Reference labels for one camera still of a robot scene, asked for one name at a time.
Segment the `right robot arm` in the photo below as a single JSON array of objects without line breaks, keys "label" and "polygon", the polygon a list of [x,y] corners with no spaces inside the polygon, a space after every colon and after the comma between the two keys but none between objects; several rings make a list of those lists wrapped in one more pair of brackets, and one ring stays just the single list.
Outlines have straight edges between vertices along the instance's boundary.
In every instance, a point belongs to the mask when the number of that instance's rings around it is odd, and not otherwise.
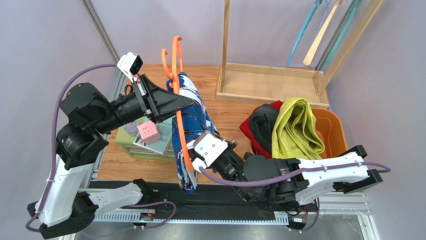
[{"label": "right robot arm", "polygon": [[362,145],[319,160],[266,158],[250,152],[239,157],[232,149],[226,149],[210,166],[220,177],[206,170],[202,173],[216,183],[232,187],[245,202],[260,209],[297,211],[330,192],[355,193],[383,182],[381,174],[391,169],[365,161],[366,156]]}]

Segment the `red trousers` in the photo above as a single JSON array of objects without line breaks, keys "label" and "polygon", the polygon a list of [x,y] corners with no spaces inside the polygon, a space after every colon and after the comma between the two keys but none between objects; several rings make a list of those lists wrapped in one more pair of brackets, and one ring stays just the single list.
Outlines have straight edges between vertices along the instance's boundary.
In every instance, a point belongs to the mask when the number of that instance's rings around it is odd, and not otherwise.
[{"label": "red trousers", "polygon": [[258,106],[239,126],[250,140],[253,152],[267,159],[272,158],[272,133],[282,104],[277,100]]}]

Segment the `light blue hanger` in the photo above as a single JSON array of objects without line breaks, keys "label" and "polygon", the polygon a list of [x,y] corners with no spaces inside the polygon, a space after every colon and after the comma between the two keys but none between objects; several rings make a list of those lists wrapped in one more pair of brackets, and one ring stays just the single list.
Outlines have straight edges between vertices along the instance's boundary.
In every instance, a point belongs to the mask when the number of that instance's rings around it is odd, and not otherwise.
[{"label": "light blue hanger", "polygon": [[286,62],[286,66],[287,67],[290,66],[290,64],[291,64],[291,62],[293,60],[294,54],[295,54],[295,52],[297,50],[297,47],[298,47],[298,45],[299,45],[299,43],[300,43],[300,41],[301,41],[301,39],[302,39],[305,31],[307,30],[307,28],[308,28],[308,26],[309,26],[309,24],[310,24],[313,16],[315,15],[315,12],[319,8],[319,6],[322,4],[322,2],[323,2],[323,0],[315,0],[313,2],[312,7],[310,8],[310,10],[309,10],[309,12],[308,12],[308,14],[307,14],[307,16],[306,16],[306,18],[305,18],[305,20],[304,20],[301,28],[300,28],[300,31],[299,31],[299,33],[298,33],[298,35],[296,37],[296,40],[295,40],[295,42],[293,44],[293,47],[291,49],[291,52],[290,52],[289,57],[288,57],[287,62]]}]

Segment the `teal hanger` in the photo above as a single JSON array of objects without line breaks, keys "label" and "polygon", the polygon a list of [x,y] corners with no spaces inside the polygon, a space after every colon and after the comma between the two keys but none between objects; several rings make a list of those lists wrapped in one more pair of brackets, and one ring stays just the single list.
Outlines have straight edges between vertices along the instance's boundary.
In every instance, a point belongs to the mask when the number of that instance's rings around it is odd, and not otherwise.
[{"label": "teal hanger", "polygon": [[338,33],[337,39],[335,40],[335,42],[334,42],[334,44],[333,44],[333,46],[332,46],[332,48],[331,48],[331,50],[330,50],[330,52],[329,52],[326,60],[325,60],[325,62],[327,64],[331,62],[331,60],[333,59],[335,53],[337,52],[337,49],[338,49],[338,47],[340,45],[340,42],[342,41],[344,35],[346,34],[346,31],[348,30],[348,28],[349,28],[349,26],[350,26],[350,24],[351,24],[351,22],[352,22],[352,20],[353,20],[353,18],[355,16],[357,10],[358,10],[359,5],[361,4],[361,2],[362,2],[362,0],[353,0],[352,1],[351,5],[350,5],[350,7],[349,7],[349,9],[347,11],[347,14],[346,14],[346,16],[344,18],[341,30]]}]

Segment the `blue patterned trousers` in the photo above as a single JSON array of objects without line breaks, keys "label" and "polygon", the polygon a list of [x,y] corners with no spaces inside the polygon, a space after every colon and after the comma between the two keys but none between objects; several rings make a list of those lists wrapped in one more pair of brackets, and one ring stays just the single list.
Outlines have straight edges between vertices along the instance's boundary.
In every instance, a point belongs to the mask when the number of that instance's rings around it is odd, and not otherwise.
[{"label": "blue patterned trousers", "polygon": [[[189,144],[195,141],[203,131],[209,130],[215,134],[219,131],[215,123],[207,112],[207,108],[199,94],[199,91],[187,73],[180,72],[179,76],[179,94],[193,100],[193,105],[182,110],[182,123],[185,134],[185,140]],[[172,118],[172,147],[176,164],[178,185],[181,190],[187,194],[196,191],[198,184],[198,172],[191,172],[186,167],[182,144],[180,141],[177,120]]]}]

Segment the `yellow-green trousers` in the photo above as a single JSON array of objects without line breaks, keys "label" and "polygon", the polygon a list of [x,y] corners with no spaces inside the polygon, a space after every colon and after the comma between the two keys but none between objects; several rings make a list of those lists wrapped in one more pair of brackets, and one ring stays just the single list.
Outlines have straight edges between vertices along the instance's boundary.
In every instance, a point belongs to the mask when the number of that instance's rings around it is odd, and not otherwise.
[{"label": "yellow-green trousers", "polygon": [[325,144],[316,132],[316,120],[307,99],[287,97],[272,130],[271,156],[320,160]]}]

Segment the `beige hanger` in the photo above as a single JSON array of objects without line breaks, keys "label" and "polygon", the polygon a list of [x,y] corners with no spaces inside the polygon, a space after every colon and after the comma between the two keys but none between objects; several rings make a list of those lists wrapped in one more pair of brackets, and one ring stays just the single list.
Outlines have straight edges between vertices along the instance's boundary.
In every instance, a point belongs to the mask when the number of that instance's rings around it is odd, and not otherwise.
[{"label": "beige hanger", "polygon": [[319,45],[325,35],[325,32],[330,24],[330,21],[332,20],[337,8],[339,5],[341,5],[343,2],[343,0],[336,0],[334,6],[332,7],[330,13],[328,14],[327,18],[325,19],[324,23],[322,24],[318,34],[316,35],[311,47],[309,48],[304,60],[303,60],[303,64],[305,66],[309,66],[311,65],[315,54],[319,48]]}]

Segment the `orange hanger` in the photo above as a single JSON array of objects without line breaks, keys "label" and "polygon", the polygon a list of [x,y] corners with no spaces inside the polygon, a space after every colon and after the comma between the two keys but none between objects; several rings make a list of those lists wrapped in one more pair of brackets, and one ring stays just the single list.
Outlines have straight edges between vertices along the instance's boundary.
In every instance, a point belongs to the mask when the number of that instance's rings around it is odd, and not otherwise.
[{"label": "orange hanger", "polygon": [[185,166],[190,173],[195,171],[192,161],[190,158],[189,150],[187,147],[182,110],[190,107],[193,104],[193,100],[180,95],[180,77],[178,75],[178,69],[182,72],[183,68],[183,54],[182,46],[180,41],[182,38],[179,35],[175,35],[172,39],[171,44],[171,70],[167,63],[168,51],[163,48],[161,51],[161,62],[166,77],[171,80],[172,95],[175,97],[173,103],[173,112],[176,115],[176,124],[178,129],[179,141],[181,143],[181,150],[184,159]]}]

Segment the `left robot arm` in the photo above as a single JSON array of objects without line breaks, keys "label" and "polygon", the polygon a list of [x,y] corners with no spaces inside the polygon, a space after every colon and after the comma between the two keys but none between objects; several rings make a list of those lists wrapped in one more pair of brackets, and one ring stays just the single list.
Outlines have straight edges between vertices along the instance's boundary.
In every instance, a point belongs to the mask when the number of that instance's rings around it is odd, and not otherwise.
[{"label": "left robot arm", "polygon": [[142,117],[161,123],[192,105],[190,98],[139,74],[133,77],[130,92],[114,101],[91,83],[69,89],[59,103],[68,123],[54,137],[53,179],[48,180],[43,197],[27,206],[32,219],[41,222],[41,236],[48,240],[78,233],[96,217],[122,207],[151,207],[153,190],[143,179],[97,193],[80,191],[80,185],[108,145],[104,135]]}]

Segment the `blue wire hanger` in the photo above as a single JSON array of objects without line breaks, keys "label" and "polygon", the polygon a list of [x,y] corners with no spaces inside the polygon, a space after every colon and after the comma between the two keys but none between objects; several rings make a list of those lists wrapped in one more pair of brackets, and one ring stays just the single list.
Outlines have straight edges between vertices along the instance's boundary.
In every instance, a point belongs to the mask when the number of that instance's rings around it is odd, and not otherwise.
[{"label": "blue wire hanger", "polygon": [[332,0],[323,0],[322,1],[322,5],[323,5],[323,16],[322,16],[322,21],[324,21],[326,19],[326,16],[328,15],[329,12],[329,8],[331,6],[331,3],[333,1]]}]

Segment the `black trousers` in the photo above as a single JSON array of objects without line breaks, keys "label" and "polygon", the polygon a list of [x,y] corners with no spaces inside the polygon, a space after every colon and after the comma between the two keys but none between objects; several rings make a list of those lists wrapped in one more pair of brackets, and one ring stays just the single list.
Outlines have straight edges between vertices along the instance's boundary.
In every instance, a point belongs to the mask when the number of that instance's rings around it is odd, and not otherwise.
[{"label": "black trousers", "polygon": [[249,116],[249,129],[254,139],[267,153],[272,153],[272,133],[279,111],[271,104],[259,106]]}]

